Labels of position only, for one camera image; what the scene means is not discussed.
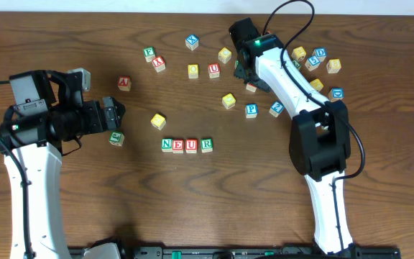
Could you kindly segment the red E wooden block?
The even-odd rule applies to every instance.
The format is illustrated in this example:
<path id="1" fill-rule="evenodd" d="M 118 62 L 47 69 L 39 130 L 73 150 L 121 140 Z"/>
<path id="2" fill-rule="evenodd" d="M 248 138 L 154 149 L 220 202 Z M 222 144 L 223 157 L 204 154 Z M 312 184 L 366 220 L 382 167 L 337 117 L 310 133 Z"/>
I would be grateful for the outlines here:
<path id="1" fill-rule="evenodd" d="M 184 140 L 173 140 L 172 141 L 172 152 L 173 153 L 184 153 Z"/>

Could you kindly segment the green N wooden block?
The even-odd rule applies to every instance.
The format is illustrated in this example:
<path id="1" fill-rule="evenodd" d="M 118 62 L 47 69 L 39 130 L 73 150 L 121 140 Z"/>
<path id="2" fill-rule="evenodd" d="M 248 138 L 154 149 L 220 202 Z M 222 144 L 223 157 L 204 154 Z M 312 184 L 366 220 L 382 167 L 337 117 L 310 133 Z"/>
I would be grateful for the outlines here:
<path id="1" fill-rule="evenodd" d="M 172 138 L 162 139 L 161 150 L 165 153 L 171 153 L 173 151 L 173 139 Z"/>

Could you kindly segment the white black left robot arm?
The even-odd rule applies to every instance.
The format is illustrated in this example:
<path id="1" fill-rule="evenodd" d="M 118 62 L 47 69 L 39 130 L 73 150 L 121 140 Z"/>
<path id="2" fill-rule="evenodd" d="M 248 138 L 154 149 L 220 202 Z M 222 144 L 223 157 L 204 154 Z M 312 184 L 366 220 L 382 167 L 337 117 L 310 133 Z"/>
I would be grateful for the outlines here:
<path id="1" fill-rule="evenodd" d="M 10 76 L 15 104 L 0 125 L 0 152 L 10 177 L 11 258 L 122 258 L 115 242 L 74 250 L 67 246 L 60 205 L 64 142 L 109 131 L 110 143 L 122 145 L 118 132 L 125 107 L 107 96 L 85 101 L 91 74 L 28 71 Z"/>

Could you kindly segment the red I block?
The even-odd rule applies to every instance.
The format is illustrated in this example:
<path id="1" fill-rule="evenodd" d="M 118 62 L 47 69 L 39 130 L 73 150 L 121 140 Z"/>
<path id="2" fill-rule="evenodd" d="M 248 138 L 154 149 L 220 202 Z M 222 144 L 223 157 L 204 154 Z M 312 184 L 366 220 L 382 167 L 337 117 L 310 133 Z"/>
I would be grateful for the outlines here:
<path id="1" fill-rule="evenodd" d="M 247 83 L 246 84 L 246 90 L 251 91 L 251 92 L 255 92 L 257 90 L 257 87 L 255 85 L 253 85 L 252 83 Z"/>

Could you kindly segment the green R wooden block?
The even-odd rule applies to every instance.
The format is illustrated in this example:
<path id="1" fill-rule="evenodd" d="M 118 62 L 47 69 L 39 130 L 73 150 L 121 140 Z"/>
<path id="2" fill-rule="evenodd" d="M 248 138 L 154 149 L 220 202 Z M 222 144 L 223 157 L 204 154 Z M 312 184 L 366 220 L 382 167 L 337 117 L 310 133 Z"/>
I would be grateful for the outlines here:
<path id="1" fill-rule="evenodd" d="M 211 138 L 205 138 L 201 140 L 201 152 L 209 153 L 213 151 L 213 140 Z"/>

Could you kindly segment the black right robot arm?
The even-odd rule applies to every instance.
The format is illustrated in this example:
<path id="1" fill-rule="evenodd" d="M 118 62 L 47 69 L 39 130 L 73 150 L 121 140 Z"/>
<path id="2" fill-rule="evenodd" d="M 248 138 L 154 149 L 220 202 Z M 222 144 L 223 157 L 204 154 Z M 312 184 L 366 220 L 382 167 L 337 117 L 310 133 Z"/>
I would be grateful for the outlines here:
<path id="1" fill-rule="evenodd" d="M 229 34 L 238 52 L 234 75 L 273 91 L 292 120 L 289 154 L 309 186 L 317 246 L 328 255 L 346 250 L 353 239 L 346 220 L 342 180 L 351 154 L 345 104 L 331 103 L 315 90 L 277 36 L 261 35 L 251 19 L 233 23 Z"/>

